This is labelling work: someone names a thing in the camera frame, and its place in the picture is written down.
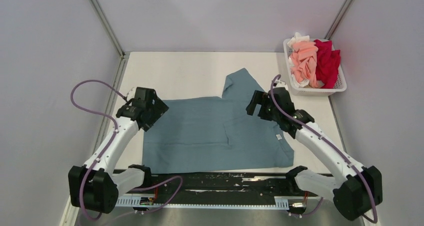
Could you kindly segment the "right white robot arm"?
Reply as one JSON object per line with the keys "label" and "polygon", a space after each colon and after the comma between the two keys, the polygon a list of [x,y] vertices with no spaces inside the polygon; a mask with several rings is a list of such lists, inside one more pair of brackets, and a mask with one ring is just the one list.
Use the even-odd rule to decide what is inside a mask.
{"label": "right white robot arm", "polygon": [[376,206],[383,201],[382,174],[375,167],[366,167],[341,151],[325,135],[315,119],[306,111],[295,109],[285,87],[269,92],[253,93],[247,114],[253,115],[260,105],[258,116],[277,123],[293,139],[306,146],[330,171],[324,176],[298,166],[287,174],[286,190],[292,195],[311,192],[334,203],[338,212],[353,221],[366,212],[377,213]]}

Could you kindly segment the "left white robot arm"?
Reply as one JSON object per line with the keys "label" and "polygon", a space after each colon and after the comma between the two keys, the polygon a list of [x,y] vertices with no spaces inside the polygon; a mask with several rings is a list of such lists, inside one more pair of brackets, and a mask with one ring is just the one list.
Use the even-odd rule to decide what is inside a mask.
{"label": "left white robot arm", "polygon": [[82,166],[70,169],[68,184],[74,207],[108,214],[123,194],[133,189],[141,193],[152,189],[149,167],[132,164],[116,175],[114,171],[131,139],[140,130],[148,131],[168,109],[154,89],[135,89],[132,98],[111,117],[113,128],[94,154]]}

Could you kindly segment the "blue-grey t shirt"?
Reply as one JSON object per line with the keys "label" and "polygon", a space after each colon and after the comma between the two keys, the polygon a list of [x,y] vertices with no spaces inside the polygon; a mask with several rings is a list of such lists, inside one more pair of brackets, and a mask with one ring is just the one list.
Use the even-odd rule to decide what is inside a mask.
{"label": "blue-grey t shirt", "polygon": [[257,90],[243,68],[226,77],[220,97],[167,100],[144,134],[142,162],[157,174],[291,167],[294,150],[278,124],[246,112]]}

